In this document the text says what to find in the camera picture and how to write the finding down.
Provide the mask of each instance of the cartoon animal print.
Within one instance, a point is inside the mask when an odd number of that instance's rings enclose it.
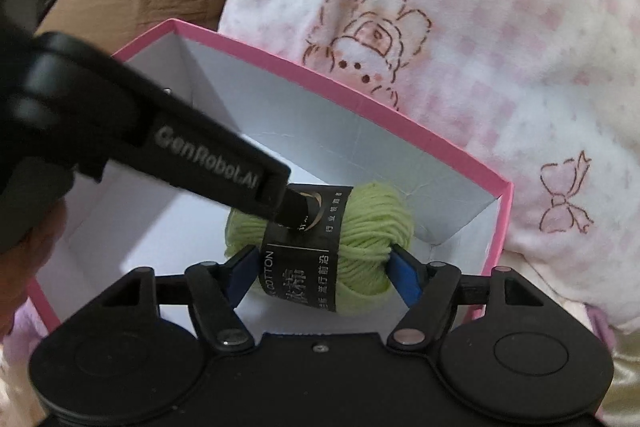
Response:
[[[431,20],[407,0],[325,0],[302,63],[400,110],[396,75],[430,31]]]
[[[562,164],[548,163],[540,169],[540,181],[551,195],[551,207],[540,219],[540,232],[567,232],[574,225],[580,233],[589,232],[593,224],[586,210],[570,202],[580,191],[589,171],[591,159],[580,153],[578,159],[569,158]]]

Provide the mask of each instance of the yarn ball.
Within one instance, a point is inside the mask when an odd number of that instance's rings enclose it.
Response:
[[[260,247],[267,221],[232,209],[226,222],[226,257],[246,245]],[[347,199],[340,229],[336,311],[354,315],[370,311],[389,295],[385,273],[391,245],[408,248],[414,220],[398,192],[389,185],[354,187]],[[259,283],[254,284],[261,290]]]

